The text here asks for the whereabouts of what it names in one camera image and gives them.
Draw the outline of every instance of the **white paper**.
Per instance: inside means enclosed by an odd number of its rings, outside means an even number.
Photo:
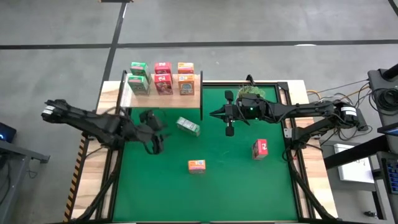
[[[335,144],[335,153],[343,152],[354,146]],[[340,180],[374,184],[369,158],[360,159],[338,167]]]

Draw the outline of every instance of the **green table surface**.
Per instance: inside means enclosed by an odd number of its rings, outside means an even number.
[[[265,86],[266,99],[277,101]],[[225,123],[209,115],[226,103],[224,91],[203,88],[203,121],[198,109],[162,109],[155,114],[170,133],[165,151],[149,155],[142,144],[126,144],[114,209],[114,222],[279,221],[297,220],[287,163],[282,160],[281,124],[235,122],[235,135],[225,136]],[[138,114],[144,109],[132,111]],[[177,128],[178,117],[200,125],[199,137]],[[251,146],[267,139],[269,155],[252,159]],[[189,174],[188,161],[206,160],[205,174]]]

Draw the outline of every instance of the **small box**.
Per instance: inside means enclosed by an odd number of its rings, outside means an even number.
[[[181,130],[189,132],[194,136],[200,135],[200,126],[183,117],[179,117],[177,120],[177,127]]]
[[[195,94],[195,75],[178,75],[178,88],[180,95],[194,95]]]
[[[262,159],[268,155],[268,145],[266,139],[257,139],[252,147],[253,159]]]
[[[160,95],[173,95],[172,76],[171,74],[155,75],[155,86]]]
[[[179,62],[177,70],[178,74],[193,74],[193,63]]]
[[[172,64],[170,62],[155,63],[155,74],[171,74]]]
[[[140,75],[128,74],[127,82],[135,95],[148,95],[150,88],[147,79]]]
[[[188,161],[188,171],[190,174],[204,174],[206,171],[206,161]]]
[[[148,69],[148,64],[145,62],[131,62],[130,71],[133,75],[145,77],[148,84],[151,83],[152,77]]]

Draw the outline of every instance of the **red juice box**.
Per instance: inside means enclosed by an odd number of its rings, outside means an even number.
[[[172,64],[170,62],[155,63],[155,74],[171,74]]]
[[[262,159],[268,155],[266,139],[257,139],[252,147],[253,159]]]
[[[155,86],[160,95],[173,95],[171,74],[155,75]]]

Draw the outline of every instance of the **concrete floor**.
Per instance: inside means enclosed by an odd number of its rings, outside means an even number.
[[[97,0],[2,0],[0,45],[110,44],[120,7]],[[147,0],[128,5],[119,43],[398,39],[397,26],[387,0]],[[108,54],[108,49],[0,50],[0,121],[18,130],[17,145],[51,155],[44,166],[31,164],[39,174],[26,178],[13,223],[62,220],[80,132],[45,123],[40,113],[44,101],[57,98],[93,110]],[[131,61],[189,61],[207,80],[250,73],[263,80],[301,79],[307,89],[322,90],[363,80],[368,70],[389,68],[397,58],[398,45],[117,49],[109,79],[119,80]],[[361,85],[338,91],[350,93]],[[367,101],[361,109],[370,125],[381,125]],[[376,136],[373,131],[354,141]],[[361,214],[374,210],[369,192],[334,190],[333,196],[344,220],[392,223]]]

